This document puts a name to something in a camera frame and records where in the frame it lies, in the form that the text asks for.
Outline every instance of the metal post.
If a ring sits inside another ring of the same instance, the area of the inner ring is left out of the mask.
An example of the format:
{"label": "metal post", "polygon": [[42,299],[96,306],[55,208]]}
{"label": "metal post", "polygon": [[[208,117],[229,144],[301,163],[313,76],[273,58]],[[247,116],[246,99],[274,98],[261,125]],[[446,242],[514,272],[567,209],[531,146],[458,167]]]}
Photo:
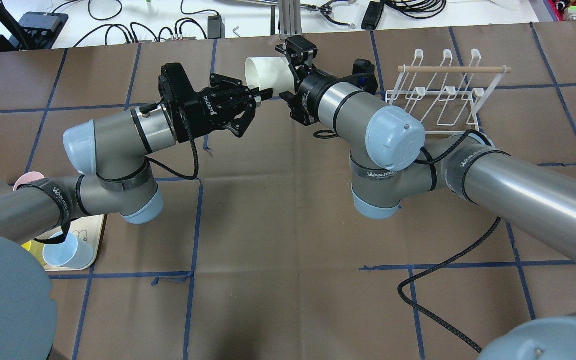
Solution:
{"label": "metal post", "polygon": [[302,35],[302,2],[301,0],[279,0],[279,19],[281,29],[279,38],[284,40],[295,35]]}

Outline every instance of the black strap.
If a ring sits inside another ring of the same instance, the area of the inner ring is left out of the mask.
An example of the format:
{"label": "black strap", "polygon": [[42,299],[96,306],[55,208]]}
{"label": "black strap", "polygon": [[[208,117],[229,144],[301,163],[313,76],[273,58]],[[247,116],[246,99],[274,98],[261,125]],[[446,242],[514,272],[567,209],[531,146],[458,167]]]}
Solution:
{"label": "black strap", "polygon": [[66,241],[66,237],[68,236],[68,231],[71,229],[71,209],[73,209],[73,205],[71,205],[70,198],[62,189],[59,184],[52,181],[50,178],[42,178],[41,180],[28,182],[27,184],[23,184],[19,186],[19,189],[25,187],[32,187],[41,190],[42,192],[48,194],[50,198],[57,204],[59,207],[59,221],[55,224],[54,228],[57,226],[61,226],[61,235],[57,237],[53,237],[52,239],[34,239],[36,242],[46,245],[55,245],[61,244]]}

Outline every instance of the cardboard surface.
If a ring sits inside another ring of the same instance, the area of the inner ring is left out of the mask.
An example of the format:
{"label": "cardboard surface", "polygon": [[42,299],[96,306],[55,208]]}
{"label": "cardboard surface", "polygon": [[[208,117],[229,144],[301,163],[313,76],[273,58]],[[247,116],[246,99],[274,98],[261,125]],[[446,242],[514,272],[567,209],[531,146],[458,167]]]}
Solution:
{"label": "cardboard surface", "polygon": [[[576,23],[307,37],[320,48],[315,64],[335,75],[348,75],[356,58],[379,64],[379,97],[414,49],[434,64],[444,49],[464,62],[479,48],[483,66],[514,68],[480,112],[482,129],[515,157],[576,178]],[[167,62],[183,62],[199,90],[211,71],[243,80],[245,59],[278,56],[279,43],[0,54],[0,177],[74,174],[62,132],[156,100]],[[475,359],[407,306],[397,285],[474,243],[496,215],[444,189],[404,200],[390,219],[366,219],[353,206],[348,144],[315,139],[320,129],[270,100],[242,139],[226,131],[197,139],[201,181],[155,167],[162,214],[140,226],[110,215],[96,264],[52,276],[55,349],[79,360]],[[192,172],[187,143],[153,157]],[[533,316],[575,312],[570,264],[502,222],[458,264],[404,291],[486,346]]]}

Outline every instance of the white wire rack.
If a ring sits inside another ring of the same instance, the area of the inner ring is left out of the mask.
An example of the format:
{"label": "white wire rack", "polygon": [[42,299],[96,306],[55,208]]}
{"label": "white wire rack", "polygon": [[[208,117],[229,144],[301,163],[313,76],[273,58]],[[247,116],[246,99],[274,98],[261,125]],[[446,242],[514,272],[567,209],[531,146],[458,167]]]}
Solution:
{"label": "white wire rack", "polygon": [[[414,59],[409,66],[398,67],[397,83],[393,90],[386,91],[386,102],[393,105],[402,97],[400,103],[405,103],[405,105],[401,104],[401,107],[407,113],[411,114],[415,109],[416,114],[423,113],[419,119],[421,123],[428,118],[436,117],[437,128],[441,130],[426,130],[427,134],[460,134],[464,132],[464,122],[460,121],[461,119],[464,119],[466,126],[480,130],[477,119],[478,111],[482,109],[504,75],[510,73],[512,69],[508,66],[480,66],[482,63],[480,51],[473,48],[470,54],[468,66],[453,66],[453,52],[448,49],[443,51],[443,60],[439,66],[423,66],[424,51],[418,48],[414,51]],[[418,79],[422,78],[418,76],[422,73],[432,74],[429,82]],[[461,74],[461,76],[449,76],[451,74]],[[496,76],[487,87],[473,88],[471,84],[477,74],[496,74]],[[427,107],[427,109],[423,112],[420,107]],[[456,107],[459,110],[457,116],[447,114],[448,107]]]}

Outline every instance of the power adapter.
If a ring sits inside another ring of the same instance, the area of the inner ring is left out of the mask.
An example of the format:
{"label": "power adapter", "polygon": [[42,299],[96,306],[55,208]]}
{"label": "power adapter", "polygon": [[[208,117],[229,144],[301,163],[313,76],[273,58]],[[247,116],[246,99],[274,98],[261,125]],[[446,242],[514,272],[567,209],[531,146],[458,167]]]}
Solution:
{"label": "power adapter", "polygon": [[370,32],[377,30],[379,22],[382,20],[382,13],[384,13],[384,3],[381,1],[371,1],[368,3],[368,9],[361,21],[361,29]]}
{"label": "power adapter", "polygon": [[223,39],[226,37],[226,26],[220,14],[208,16],[208,39]]}

